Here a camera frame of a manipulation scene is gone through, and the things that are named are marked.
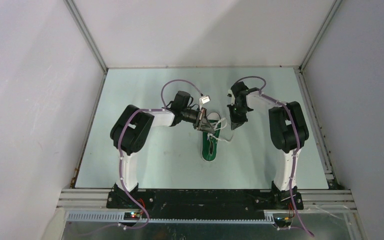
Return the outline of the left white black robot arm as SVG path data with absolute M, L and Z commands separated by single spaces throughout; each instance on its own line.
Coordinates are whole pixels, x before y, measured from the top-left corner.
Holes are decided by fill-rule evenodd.
M 178 91 L 169 107 L 151 109 L 130 104 L 112 127 L 110 138 L 120 154 L 116 186 L 123 190 L 118 201 L 125 208 L 133 208 L 138 202 L 138 194 L 133 191 L 139 184 L 137 153 L 144 147 L 152 128 L 170 128 L 187 122 L 197 131 L 216 133 L 214 124 L 207 117 L 207 109 L 202 106 L 193 109 L 192 102 L 189 93 Z

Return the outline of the green canvas sneaker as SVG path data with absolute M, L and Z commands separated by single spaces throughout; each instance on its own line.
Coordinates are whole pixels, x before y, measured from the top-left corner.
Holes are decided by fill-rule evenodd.
M 202 133 L 201 138 L 201 157 L 206 162 L 212 162 L 217 155 L 218 137 L 220 136 L 222 124 L 219 122 L 221 116 L 218 112 L 211 112 L 207 115 L 209 122 L 213 125 L 215 133 Z

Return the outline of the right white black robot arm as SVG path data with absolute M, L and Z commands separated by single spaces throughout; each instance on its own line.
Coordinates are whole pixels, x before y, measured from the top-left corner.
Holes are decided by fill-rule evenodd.
M 277 210 L 302 210 L 303 200 L 298 192 L 296 170 L 299 154 L 309 138 L 309 130 L 301 105 L 297 101 L 282 102 L 264 94 L 259 88 L 249 88 L 235 82 L 227 92 L 231 130 L 248 121 L 247 113 L 268 111 L 270 139 L 282 152 L 271 182 L 269 205 Z

